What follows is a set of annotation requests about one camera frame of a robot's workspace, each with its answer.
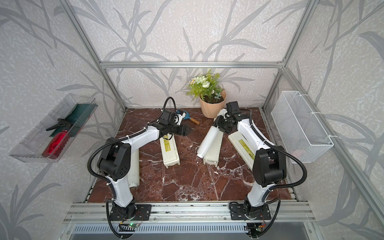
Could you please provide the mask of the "white wrap dispenser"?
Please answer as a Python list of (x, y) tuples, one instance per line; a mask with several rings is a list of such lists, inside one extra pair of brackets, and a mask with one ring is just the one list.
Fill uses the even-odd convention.
[(163, 163), (168, 169), (170, 166), (180, 165), (180, 157), (173, 135), (165, 135), (160, 138)]
[(240, 157), (250, 170), (253, 169), (256, 150), (239, 132), (234, 132), (228, 137), (219, 132), (203, 157), (203, 163), (218, 166), (219, 161), (226, 157)]

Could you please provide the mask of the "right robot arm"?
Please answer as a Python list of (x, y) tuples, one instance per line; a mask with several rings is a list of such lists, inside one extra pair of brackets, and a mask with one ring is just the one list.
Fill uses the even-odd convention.
[[(241, 109), (237, 102), (229, 102), (224, 113), (218, 115), (213, 127), (223, 133), (230, 134), (237, 130), (256, 148), (252, 166), (255, 183), (245, 201), (229, 203), (232, 220), (271, 220), (269, 205), (280, 202), (280, 198), (267, 200), (269, 194), (277, 189), (293, 188), (305, 182), (308, 171), (305, 165), (295, 156), (286, 152), (282, 146), (275, 146), (256, 127), (252, 120), (252, 111)], [(302, 177), (291, 184), (281, 185), (287, 176), (287, 161), (290, 158), (302, 169)]]

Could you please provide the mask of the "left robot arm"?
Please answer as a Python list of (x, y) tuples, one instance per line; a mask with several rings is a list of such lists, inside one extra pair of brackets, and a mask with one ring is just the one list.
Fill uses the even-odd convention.
[(132, 219), (138, 212), (126, 175), (131, 168), (132, 154), (146, 144), (168, 135), (187, 136), (188, 126), (182, 124), (186, 113), (177, 109), (175, 100), (165, 100), (161, 114), (146, 126), (123, 138), (109, 138), (95, 150), (87, 162), (88, 172), (103, 181), (113, 193), (113, 208), (125, 219)]

